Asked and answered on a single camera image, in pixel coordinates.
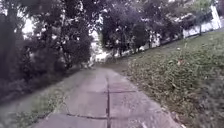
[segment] pavement slab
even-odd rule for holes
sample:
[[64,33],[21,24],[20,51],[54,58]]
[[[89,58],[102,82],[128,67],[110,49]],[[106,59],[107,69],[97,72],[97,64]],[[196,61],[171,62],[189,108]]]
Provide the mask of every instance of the pavement slab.
[[124,76],[90,70],[54,113],[34,128],[181,128]]

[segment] paved walkway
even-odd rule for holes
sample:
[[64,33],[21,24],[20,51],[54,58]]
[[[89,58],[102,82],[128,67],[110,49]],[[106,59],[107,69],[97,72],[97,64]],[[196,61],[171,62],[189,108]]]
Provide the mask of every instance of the paved walkway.
[[181,128],[168,112],[109,69],[88,72],[54,113],[34,128]]

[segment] grass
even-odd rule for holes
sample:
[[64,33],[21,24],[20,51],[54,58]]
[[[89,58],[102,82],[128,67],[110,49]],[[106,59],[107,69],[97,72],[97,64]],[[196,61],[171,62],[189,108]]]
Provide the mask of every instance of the grass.
[[224,124],[224,32],[174,42],[112,66],[189,128]]
[[13,115],[13,123],[18,128],[28,128],[32,124],[37,123],[40,119],[48,116],[57,105],[63,102],[64,91],[62,89],[54,89],[47,95],[35,100],[30,112],[20,112]]

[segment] foliage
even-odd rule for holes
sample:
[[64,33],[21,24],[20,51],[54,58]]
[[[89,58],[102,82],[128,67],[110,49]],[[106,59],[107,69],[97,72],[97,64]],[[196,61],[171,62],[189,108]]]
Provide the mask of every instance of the foliage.
[[219,8],[221,9],[222,11],[222,15],[224,15],[224,1],[223,0],[219,0]]
[[181,37],[181,26],[168,15],[174,12],[167,0],[112,2],[102,14],[103,48],[122,52],[139,49],[154,42],[158,34],[162,40]]
[[36,22],[35,33],[27,39],[21,55],[20,71],[25,79],[63,73],[89,61],[94,6],[92,1],[21,0],[24,13]]
[[18,2],[13,0],[0,1],[0,79],[12,80],[15,73],[18,48],[23,41],[22,28],[24,21],[18,17]]
[[211,0],[196,0],[192,5],[192,9],[196,13],[197,12],[208,13],[210,5]]
[[18,128],[27,128],[38,120],[45,118],[55,107],[63,102],[64,92],[60,89],[53,90],[46,96],[39,98],[32,107],[30,112],[17,113],[14,116],[15,125]]

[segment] grassy slope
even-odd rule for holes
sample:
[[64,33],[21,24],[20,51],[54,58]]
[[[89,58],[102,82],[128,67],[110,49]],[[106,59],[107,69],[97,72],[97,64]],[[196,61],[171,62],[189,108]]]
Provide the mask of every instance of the grassy slope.
[[224,124],[223,30],[148,50],[112,68],[122,69],[146,94],[177,112],[188,127]]
[[18,101],[0,106],[0,128],[29,128],[48,116],[58,105],[63,103],[63,99],[83,81],[87,74],[81,72],[74,74],[71,71],[71,74],[68,75],[71,76],[64,78],[61,82],[49,85]]

